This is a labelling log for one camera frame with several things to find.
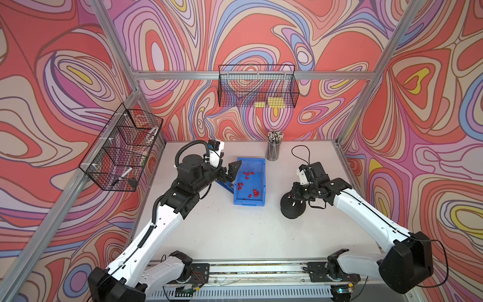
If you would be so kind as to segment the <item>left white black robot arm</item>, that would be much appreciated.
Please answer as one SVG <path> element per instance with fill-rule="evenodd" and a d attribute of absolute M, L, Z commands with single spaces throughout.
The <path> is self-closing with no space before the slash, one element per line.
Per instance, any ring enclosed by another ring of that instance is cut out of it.
<path fill-rule="evenodd" d="M 151 220 L 133 242 L 107 268 L 95 268 L 88 276 L 89 301 L 145 301 L 166 284 L 190 278 L 192 259 L 175 251 L 160 264 L 149 262 L 172 231 L 200 201 L 200 192 L 213 182 L 233 182 L 241 161 L 213 167 L 199 155 L 176 161 L 177 178 L 156 199 Z"/>

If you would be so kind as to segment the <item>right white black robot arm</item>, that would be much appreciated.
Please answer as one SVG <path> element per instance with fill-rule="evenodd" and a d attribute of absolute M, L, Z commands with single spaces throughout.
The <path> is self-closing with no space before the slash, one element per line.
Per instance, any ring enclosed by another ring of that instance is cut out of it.
<path fill-rule="evenodd" d="M 307 186 L 295 182 L 280 202 L 282 213 L 295 219 L 298 215 L 291 213 L 291 208 L 305 207 L 317 198 L 348 215 L 382 249 L 381 254 L 357 254 L 348 249 L 334 252 L 327 258 L 328 278 L 338 281 L 349 274 L 363 275 L 405 294 L 433 275 L 431 240 L 423 232 L 412 233 L 384 216 L 341 178 Z"/>

